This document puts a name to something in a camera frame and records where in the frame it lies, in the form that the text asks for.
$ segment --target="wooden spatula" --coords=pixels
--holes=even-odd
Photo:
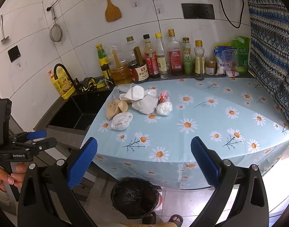
[[[107,0],[108,6],[105,12],[106,21],[112,22],[121,18],[121,12],[119,8],[111,2],[111,0]]]

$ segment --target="green bag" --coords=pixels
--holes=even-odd
[[[237,48],[237,71],[240,75],[246,74],[249,68],[249,41],[249,38],[239,36],[237,39],[234,39],[232,43],[233,48]]]

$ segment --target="sink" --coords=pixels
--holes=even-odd
[[[71,96],[48,126],[86,131],[111,92],[101,90]]]

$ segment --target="electrical outlet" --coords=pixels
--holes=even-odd
[[[215,19],[214,7],[205,3],[182,3],[185,19]]]
[[[131,7],[140,7],[141,6],[141,0],[130,0]]]
[[[162,3],[155,5],[157,15],[165,13]]]

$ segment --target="trash can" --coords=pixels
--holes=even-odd
[[[127,219],[147,216],[158,205],[159,192],[149,181],[140,178],[125,178],[116,183],[111,191],[111,200],[116,210]]]

